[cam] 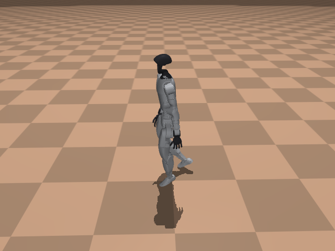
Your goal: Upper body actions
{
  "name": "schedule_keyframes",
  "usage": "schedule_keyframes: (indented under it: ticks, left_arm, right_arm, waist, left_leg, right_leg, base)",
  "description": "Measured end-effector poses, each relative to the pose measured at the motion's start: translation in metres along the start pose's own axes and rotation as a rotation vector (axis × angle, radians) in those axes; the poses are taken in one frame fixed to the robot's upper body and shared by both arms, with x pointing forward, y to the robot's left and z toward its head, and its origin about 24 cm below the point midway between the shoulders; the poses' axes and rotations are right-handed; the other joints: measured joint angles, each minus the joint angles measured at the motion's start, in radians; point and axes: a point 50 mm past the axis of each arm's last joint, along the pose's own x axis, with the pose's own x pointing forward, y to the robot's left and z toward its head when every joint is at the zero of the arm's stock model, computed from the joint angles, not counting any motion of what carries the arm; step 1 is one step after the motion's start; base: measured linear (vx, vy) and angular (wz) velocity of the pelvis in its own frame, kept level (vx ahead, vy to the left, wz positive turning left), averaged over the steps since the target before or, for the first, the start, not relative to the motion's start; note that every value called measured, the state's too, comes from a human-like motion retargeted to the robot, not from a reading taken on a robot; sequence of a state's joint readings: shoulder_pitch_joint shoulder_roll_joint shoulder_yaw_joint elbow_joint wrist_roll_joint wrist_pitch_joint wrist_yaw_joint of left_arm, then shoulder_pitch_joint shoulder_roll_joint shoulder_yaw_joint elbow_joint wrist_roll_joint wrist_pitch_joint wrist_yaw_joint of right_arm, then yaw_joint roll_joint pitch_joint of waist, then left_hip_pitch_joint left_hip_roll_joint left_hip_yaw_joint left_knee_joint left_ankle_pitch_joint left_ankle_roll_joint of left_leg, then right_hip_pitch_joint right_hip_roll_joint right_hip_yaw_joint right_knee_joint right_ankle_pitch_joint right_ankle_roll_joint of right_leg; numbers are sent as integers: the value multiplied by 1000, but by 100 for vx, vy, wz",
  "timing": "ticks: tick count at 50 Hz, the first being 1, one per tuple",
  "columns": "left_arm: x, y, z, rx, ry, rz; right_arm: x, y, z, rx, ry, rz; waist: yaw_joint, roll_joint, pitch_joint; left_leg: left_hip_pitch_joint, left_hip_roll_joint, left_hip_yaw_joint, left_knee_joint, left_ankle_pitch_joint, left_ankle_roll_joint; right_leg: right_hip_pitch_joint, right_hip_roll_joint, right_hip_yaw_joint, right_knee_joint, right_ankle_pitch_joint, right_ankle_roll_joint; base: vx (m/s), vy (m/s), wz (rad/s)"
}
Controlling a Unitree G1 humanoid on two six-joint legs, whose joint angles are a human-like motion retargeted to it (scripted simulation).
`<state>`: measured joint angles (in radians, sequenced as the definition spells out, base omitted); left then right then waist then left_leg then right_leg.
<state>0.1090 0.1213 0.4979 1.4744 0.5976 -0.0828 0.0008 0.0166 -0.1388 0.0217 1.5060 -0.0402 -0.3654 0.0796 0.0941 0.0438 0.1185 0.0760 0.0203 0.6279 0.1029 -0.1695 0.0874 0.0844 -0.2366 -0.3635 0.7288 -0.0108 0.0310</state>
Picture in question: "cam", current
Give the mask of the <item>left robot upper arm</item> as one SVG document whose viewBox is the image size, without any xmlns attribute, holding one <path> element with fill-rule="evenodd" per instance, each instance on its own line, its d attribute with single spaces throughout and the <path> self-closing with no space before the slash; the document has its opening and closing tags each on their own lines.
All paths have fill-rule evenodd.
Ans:
<svg viewBox="0 0 335 251">
<path fill-rule="evenodd" d="M 171 84 L 171 82 L 167 82 L 164 84 L 164 92 L 167 96 L 167 100 L 170 104 L 170 108 L 168 108 L 168 114 L 173 116 L 172 115 L 172 111 L 173 109 L 177 109 L 177 101 L 176 101 L 176 97 L 175 97 L 175 88 L 174 88 L 174 85 Z"/>
</svg>

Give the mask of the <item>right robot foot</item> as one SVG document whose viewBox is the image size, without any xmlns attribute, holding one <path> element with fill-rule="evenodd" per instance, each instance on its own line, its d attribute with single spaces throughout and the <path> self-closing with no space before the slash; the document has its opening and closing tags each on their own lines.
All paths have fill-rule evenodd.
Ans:
<svg viewBox="0 0 335 251">
<path fill-rule="evenodd" d="M 181 167 L 184 167 L 186 165 L 189 165 L 193 162 L 193 160 L 191 158 L 187 158 L 185 162 L 181 161 L 179 164 L 178 164 L 178 168 L 181 168 Z"/>
</svg>

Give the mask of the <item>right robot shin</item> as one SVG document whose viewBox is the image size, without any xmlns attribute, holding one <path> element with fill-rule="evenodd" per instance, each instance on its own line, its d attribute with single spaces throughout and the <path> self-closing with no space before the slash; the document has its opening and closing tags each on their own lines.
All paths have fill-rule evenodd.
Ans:
<svg viewBox="0 0 335 251">
<path fill-rule="evenodd" d="M 183 162 L 185 162 L 187 158 L 181 153 L 181 151 L 180 151 L 180 149 L 178 147 L 176 149 L 176 145 L 175 145 L 175 149 L 173 149 L 173 146 L 174 146 L 174 143 L 170 146 L 170 152 L 173 155 L 175 155 L 177 158 L 179 158 L 180 160 L 182 160 Z"/>
</svg>

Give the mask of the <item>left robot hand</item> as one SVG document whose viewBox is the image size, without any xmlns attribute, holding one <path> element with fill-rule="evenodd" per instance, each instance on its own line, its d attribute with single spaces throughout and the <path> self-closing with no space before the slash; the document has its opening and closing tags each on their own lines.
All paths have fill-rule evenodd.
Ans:
<svg viewBox="0 0 335 251">
<path fill-rule="evenodd" d="M 177 149 L 177 145 L 178 145 L 178 148 L 180 148 L 180 144 L 181 144 L 181 147 L 182 147 L 182 140 L 180 138 L 181 136 L 181 132 L 179 135 L 174 135 L 174 130 L 173 130 L 173 141 L 171 142 L 170 146 L 174 143 L 174 146 L 173 146 L 173 149 L 175 149 L 175 145 L 176 145 L 176 149 Z"/>
</svg>

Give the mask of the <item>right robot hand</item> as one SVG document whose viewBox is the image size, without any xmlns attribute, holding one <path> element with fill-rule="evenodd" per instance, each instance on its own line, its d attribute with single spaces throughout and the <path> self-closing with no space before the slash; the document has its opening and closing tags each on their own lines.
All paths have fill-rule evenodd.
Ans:
<svg viewBox="0 0 335 251">
<path fill-rule="evenodd" d="M 159 109 L 159 111 L 158 111 L 158 115 L 156 115 L 156 117 L 153 119 L 153 122 L 152 122 L 152 123 L 154 123 L 154 127 L 155 127 L 155 124 L 156 124 L 156 122 L 157 122 L 157 120 L 158 120 L 158 116 L 161 115 L 160 111 L 161 111 L 161 109 Z M 155 122 L 154 122 L 154 121 L 155 121 Z M 157 126 L 157 124 L 156 124 L 156 126 Z"/>
</svg>

